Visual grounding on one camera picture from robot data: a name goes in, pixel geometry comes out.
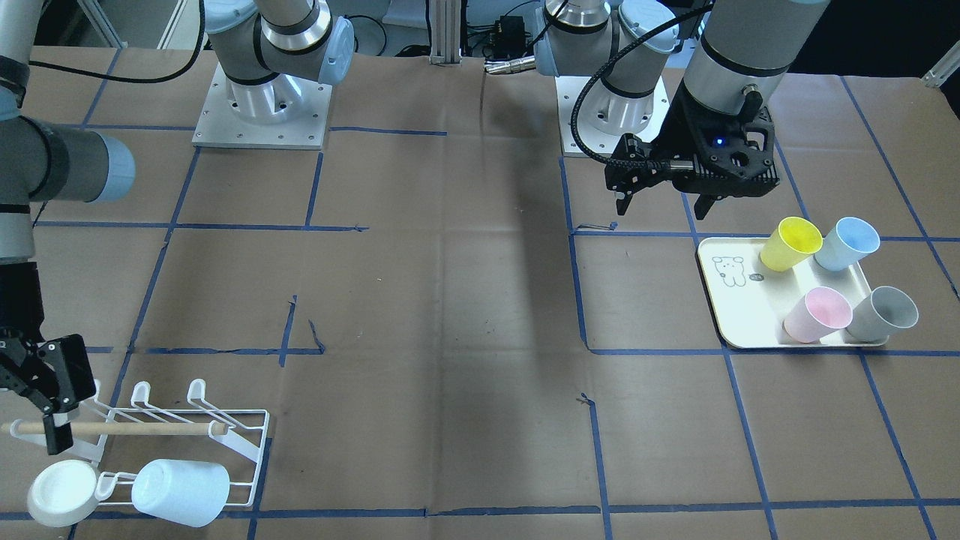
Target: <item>wooden stick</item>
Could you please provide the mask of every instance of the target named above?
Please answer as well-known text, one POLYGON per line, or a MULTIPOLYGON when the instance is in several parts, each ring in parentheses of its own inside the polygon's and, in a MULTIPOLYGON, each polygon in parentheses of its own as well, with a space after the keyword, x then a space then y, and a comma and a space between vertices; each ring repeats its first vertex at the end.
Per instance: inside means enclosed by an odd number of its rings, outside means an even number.
MULTIPOLYGON (((207 435, 207 429, 213 425, 214 435, 226 435, 227 424, 210 422, 209 424, 186 424, 177 422, 71 422, 70 428, 74 435, 207 435)), ((12 423, 0 425, 4 433, 10 432, 12 423)), ((21 422, 16 427, 17 432, 24 435, 43 434, 42 422, 21 422)))

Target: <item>white tray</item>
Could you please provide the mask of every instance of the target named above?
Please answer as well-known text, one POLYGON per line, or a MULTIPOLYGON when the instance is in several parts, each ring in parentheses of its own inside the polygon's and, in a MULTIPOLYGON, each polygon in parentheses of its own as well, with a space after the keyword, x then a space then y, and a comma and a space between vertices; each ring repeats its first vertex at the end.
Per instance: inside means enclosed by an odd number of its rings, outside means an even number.
POLYGON ((877 347, 883 341, 860 341, 836 331, 813 343, 800 343, 783 330, 783 319, 803 295, 828 286, 856 307, 871 288, 860 265, 830 272, 813 257, 786 272, 774 272, 760 262, 766 238, 707 238, 697 249, 713 316, 724 339, 738 349, 877 347))

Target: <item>blue cup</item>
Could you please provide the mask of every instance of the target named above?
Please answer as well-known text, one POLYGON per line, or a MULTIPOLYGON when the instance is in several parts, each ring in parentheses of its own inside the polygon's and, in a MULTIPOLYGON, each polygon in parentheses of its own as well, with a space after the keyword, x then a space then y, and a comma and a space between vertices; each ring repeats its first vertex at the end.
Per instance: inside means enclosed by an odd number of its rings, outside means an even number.
POLYGON ((844 217, 824 238, 824 247, 813 256, 827 270, 838 272, 880 247, 880 235, 858 217, 844 217))

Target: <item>cup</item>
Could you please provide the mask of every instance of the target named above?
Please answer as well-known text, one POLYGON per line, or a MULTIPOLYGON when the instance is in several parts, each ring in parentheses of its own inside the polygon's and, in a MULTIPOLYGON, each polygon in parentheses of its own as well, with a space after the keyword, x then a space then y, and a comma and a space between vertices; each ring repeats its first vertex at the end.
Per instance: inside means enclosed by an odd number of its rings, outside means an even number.
POLYGON ((896 287, 880 286, 853 310, 847 331, 862 341, 881 341, 912 328, 920 319, 917 305, 896 287))
POLYGON ((812 343, 850 324, 852 310, 842 294, 815 287, 804 294, 783 320, 783 329, 801 343, 812 343))
POLYGON ((880 235, 858 217, 844 217, 824 238, 824 247, 813 256, 827 270, 838 272, 880 247, 880 235))
POLYGON ((66 459, 40 472, 27 492, 27 510, 41 525, 69 527, 100 503, 95 493, 97 470, 86 461, 66 459))
POLYGON ((817 253, 824 238, 815 225, 802 217, 786 217, 760 250, 760 261, 775 272, 784 272, 817 253))
POLYGON ((230 477, 220 463, 155 459, 133 481, 133 507, 189 527, 209 525, 224 509, 230 477))

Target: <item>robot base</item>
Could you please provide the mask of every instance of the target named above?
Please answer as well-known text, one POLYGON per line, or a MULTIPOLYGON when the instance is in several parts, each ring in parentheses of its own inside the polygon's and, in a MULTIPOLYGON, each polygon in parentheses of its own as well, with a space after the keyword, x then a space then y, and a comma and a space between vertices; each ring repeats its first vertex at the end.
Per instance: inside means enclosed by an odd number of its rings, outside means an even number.
MULTIPOLYGON (((577 101, 577 96, 579 96, 580 92, 584 89, 584 85, 587 84, 588 79, 589 77, 556 78, 557 111, 561 119, 560 135, 563 140, 564 156, 568 158, 582 158, 584 156, 584 153, 577 147, 577 143, 573 141, 573 133, 570 131, 570 115, 573 112, 573 104, 577 101)), ((606 91, 603 86, 598 83, 593 86, 590 93, 592 94, 598 90, 606 91)), ((666 97, 666 87, 663 85, 663 79, 657 81, 653 98, 654 108, 653 112, 650 113, 650 118, 642 130, 634 133, 634 135, 647 142, 653 140, 660 134, 660 126, 663 125, 663 119, 666 117, 666 112, 670 108, 670 103, 666 97)), ((588 97, 584 105, 580 108, 577 129, 580 131, 580 138, 584 140, 591 150, 597 154, 609 156, 613 152, 613 149, 616 148, 616 143, 623 134, 618 133, 611 135, 598 130, 590 123, 588 115, 596 114, 596 111, 587 109, 588 104, 592 101, 593 100, 588 97)))
POLYGON ((303 91, 301 110, 275 124, 254 123, 233 110, 228 80, 218 65, 193 134, 194 146, 323 150, 332 86, 296 79, 303 91))

